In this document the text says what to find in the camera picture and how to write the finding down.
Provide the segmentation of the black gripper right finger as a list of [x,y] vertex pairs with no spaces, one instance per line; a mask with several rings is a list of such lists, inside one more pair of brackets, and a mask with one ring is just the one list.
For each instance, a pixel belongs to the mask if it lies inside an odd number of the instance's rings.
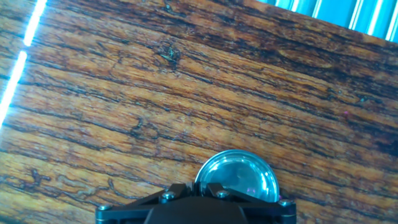
[[296,204],[288,198],[276,202],[265,202],[237,190],[223,187],[220,183],[196,183],[196,193],[212,198],[205,208],[210,208],[222,218],[231,218],[238,223],[296,224]]

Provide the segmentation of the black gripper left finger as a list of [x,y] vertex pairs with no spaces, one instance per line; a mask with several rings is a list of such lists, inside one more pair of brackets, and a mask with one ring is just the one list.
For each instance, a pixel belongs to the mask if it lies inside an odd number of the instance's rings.
[[161,190],[127,205],[100,205],[95,210],[95,223],[111,224],[130,221],[140,221],[143,223],[150,211],[157,205],[166,204],[192,195],[195,195],[195,184],[193,182],[172,184],[165,190]]

